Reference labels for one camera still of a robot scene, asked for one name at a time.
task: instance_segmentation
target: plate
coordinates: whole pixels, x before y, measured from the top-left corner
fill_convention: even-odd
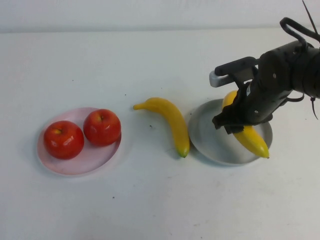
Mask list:
[[[199,106],[188,122],[189,137],[194,147],[208,159],[225,165],[243,165],[260,157],[254,155],[233,136],[227,134],[224,127],[215,129],[212,119],[222,111],[223,99],[209,101]],[[270,148],[273,133],[270,124],[254,126]]]
[[[82,151],[79,155],[69,160],[57,159],[51,156],[45,149],[43,138],[49,125],[57,121],[67,120],[77,124],[83,129],[86,117],[97,109],[98,108],[94,107],[82,107],[67,111],[52,119],[42,129],[37,142],[37,155],[45,168],[59,175],[78,176],[97,170],[113,157],[120,146],[121,136],[113,144],[104,147],[93,146],[86,137],[84,137],[84,147]]]

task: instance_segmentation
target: white table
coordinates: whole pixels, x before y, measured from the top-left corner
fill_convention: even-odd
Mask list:
[[[188,120],[236,88],[210,87],[216,66],[290,41],[281,29],[0,34],[0,239],[319,238],[320,122],[308,99],[274,114],[270,159],[241,167],[177,159],[163,118],[131,110],[159,96]],[[78,107],[116,112],[123,141],[97,173],[56,176],[36,140]]]

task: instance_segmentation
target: red apple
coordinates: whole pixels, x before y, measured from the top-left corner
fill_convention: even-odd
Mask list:
[[[71,121],[63,120],[52,123],[45,130],[43,143],[51,156],[69,160],[82,151],[85,138],[80,127]]]
[[[108,109],[91,112],[83,123],[83,132],[90,143],[103,147],[114,143],[121,135],[117,115]]]

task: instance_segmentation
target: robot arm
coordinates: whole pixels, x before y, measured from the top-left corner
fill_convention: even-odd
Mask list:
[[[320,49],[288,26],[319,42],[320,35],[287,17],[280,25],[297,41],[270,50],[259,59],[245,57],[226,63],[210,73],[211,86],[235,82],[239,88],[233,103],[212,119],[216,129],[225,127],[228,134],[241,132],[244,126],[272,120],[275,110],[287,102],[303,100],[304,94],[311,100],[320,98]],[[288,98],[293,90],[303,96]]]

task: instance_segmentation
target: toy banana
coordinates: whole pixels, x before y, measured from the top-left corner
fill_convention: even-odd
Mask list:
[[[134,105],[133,109],[145,109],[161,114],[170,125],[175,149],[179,156],[185,158],[188,155],[190,140],[187,124],[181,112],[173,103],[160,97],[152,97],[143,103]]]
[[[231,105],[237,95],[237,91],[228,93],[222,102],[222,109]],[[269,158],[269,149],[265,140],[256,132],[253,126],[244,126],[242,132],[234,133],[235,138],[250,152],[262,157]]]

